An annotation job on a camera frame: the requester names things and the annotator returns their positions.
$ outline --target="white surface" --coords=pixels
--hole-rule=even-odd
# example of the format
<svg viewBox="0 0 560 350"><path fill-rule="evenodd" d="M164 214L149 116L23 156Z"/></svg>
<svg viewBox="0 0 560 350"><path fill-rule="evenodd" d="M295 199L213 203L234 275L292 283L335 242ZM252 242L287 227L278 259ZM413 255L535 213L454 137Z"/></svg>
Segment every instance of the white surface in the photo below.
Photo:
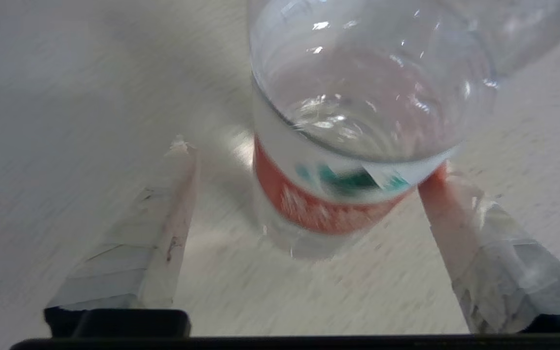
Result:
<svg viewBox="0 0 560 350"><path fill-rule="evenodd" d="M331 262L256 235L241 0L0 0L0 349L41 311L176 133L202 186L176 306L193 334L465 326L415 196ZM502 90L458 161L560 258L560 51Z"/></svg>

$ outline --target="plastic water bottle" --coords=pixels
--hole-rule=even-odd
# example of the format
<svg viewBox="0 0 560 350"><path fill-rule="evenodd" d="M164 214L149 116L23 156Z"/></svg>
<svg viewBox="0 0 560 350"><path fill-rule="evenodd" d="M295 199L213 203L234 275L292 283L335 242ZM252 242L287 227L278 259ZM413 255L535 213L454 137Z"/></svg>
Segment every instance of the plastic water bottle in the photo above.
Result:
<svg viewBox="0 0 560 350"><path fill-rule="evenodd" d="M489 112L498 67L434 0L253 0L255 206L322 259L389 211Z"/></svg>

